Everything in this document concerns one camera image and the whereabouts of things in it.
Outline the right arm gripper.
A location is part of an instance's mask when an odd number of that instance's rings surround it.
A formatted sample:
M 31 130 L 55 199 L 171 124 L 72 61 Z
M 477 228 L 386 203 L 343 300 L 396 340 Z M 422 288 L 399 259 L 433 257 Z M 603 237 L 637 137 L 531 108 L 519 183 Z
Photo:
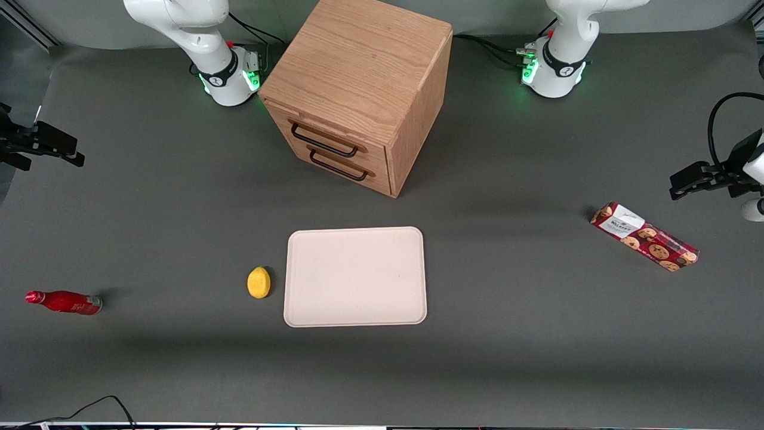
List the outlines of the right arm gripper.
M 36 154 L 38 149 L 52 157 L 61 158 L 82 167 L 85 156 L 78 152 L 78 139 L 44 122 L 21 126 L 10 118 L 11 107 L 1 103 L 1 162 L 12 168 L 29 171 L 31 160 L 20 154 Z M 32 134 L 36 131 L 36 143 Z

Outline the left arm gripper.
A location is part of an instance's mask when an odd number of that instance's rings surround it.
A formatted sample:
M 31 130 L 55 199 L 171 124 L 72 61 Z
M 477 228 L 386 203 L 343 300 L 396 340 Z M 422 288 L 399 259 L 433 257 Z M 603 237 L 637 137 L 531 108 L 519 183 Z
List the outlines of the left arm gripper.
M 717 180 L 728 183 L 731 198 L 756 192 L 756 183 L 763 182 L 763 137 L 756 130 L 734 145 L 728 160 L 722 163 L 722 172 L 708 162 L 695 162 L 669 177 L 672 201 L 700 191 L 714 191 Z

